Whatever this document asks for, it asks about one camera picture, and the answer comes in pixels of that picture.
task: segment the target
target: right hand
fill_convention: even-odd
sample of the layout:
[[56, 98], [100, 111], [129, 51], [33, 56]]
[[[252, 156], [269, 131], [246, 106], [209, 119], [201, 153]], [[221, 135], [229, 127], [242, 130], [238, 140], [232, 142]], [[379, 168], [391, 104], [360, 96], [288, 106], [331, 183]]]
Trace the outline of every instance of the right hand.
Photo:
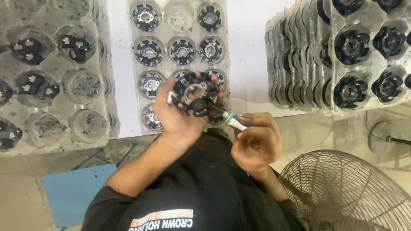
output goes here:
[[236, 134], [231, 155], [249, 174], [264, 171], [284, 148], [274, 117], [270, 113], [247, 113], [237, 116], [237, 120], [248, 128]]

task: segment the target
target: electric fan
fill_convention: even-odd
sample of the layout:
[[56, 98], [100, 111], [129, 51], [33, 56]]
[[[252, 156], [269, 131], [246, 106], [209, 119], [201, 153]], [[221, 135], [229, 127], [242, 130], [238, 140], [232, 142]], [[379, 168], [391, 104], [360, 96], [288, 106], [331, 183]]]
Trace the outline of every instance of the electric fan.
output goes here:
[[351, 154], [303, 154], [285, 167], [279, 180], [310, 231], [411, 230], [411, 196]]

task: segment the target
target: white table surface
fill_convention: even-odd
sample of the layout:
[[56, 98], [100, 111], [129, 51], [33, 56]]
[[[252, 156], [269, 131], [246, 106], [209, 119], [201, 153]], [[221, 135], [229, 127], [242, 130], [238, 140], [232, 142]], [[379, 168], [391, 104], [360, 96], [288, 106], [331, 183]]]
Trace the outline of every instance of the white table surface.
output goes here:
[[[237, 114], [270, 112], [274, 117], [302, 114], [275, 108], [268, 99], [268, 74], [264, 33], [266, 22], [293, 0], [227, 0], [231, 59], [231, 109]], [[107, 0], [111, 34], [118, 138], [141, 136], [140, 111], [134, 86], [128, 15], [125, 0]]]

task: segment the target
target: stacked plastic trays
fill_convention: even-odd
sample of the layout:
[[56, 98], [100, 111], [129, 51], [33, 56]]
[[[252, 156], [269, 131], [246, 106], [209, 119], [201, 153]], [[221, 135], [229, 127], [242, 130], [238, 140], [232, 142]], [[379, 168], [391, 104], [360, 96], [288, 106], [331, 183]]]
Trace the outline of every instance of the stacked plastic trays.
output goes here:
[[[216, 74], [229, 92], [225, 0], [134, 0], [128, 3], [137, 102], [144, 134], [161, 131], [153, 111], [159, 86], [196, 70]], [[229, 94], [223, 106], [229, 107]], [[210, 125], [223, 123], [210, 115]]]
[[103, 6], [1, 1], [0, 157], [101, 147], [117, 130]]
[[408, 0], [297, 0], [266, 25], [271, 102], [344, 114], [408, 101], [410, 15]]

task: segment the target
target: left hand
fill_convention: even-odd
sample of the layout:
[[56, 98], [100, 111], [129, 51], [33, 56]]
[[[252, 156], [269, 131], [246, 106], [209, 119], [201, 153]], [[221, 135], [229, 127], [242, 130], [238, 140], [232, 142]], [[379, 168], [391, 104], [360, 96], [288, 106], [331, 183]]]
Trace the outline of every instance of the left hand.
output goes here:
[[[196, 75], [200, 77], [200, 72], [196, 71]], [[217, 76], [212, 75], [211, 79], [217, 81]], [[189, 111], [189, 116], [186, 116], [181, 114], [174, 105], [168, 104], [167, 99], [169, 92], [173, 90], [174, 83], [174, 76], [170, 76], [167, 83], [158, 89], [154, 113], [163, 125], [164, 135], [175, 137], [177, 143], [190, 147], [203, 133], [208, 122], [208, 116], [198, 118], [193, 115], [193, 111]], [[221, 85], [219, 91], [218, 98], [222, 100], [225, 87]]]

